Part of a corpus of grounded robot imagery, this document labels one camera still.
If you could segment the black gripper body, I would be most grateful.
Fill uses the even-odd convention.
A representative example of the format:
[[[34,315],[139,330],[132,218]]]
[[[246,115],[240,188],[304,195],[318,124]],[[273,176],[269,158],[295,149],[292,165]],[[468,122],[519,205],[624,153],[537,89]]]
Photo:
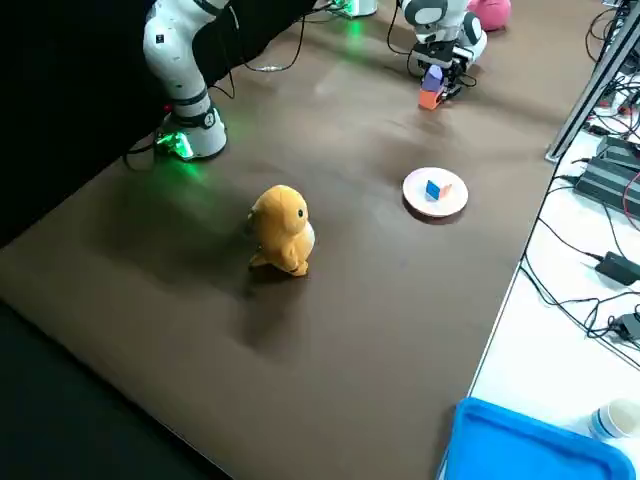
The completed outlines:
[[[467,70],[474,63],[474,52],[466,47],[454,45],[452,50],[452,64],[448,69],[450,80],[460,80],[467,75]]]
[[[453,42],[416,43],[412,55],[418,62],[450,68],[453,63]]]

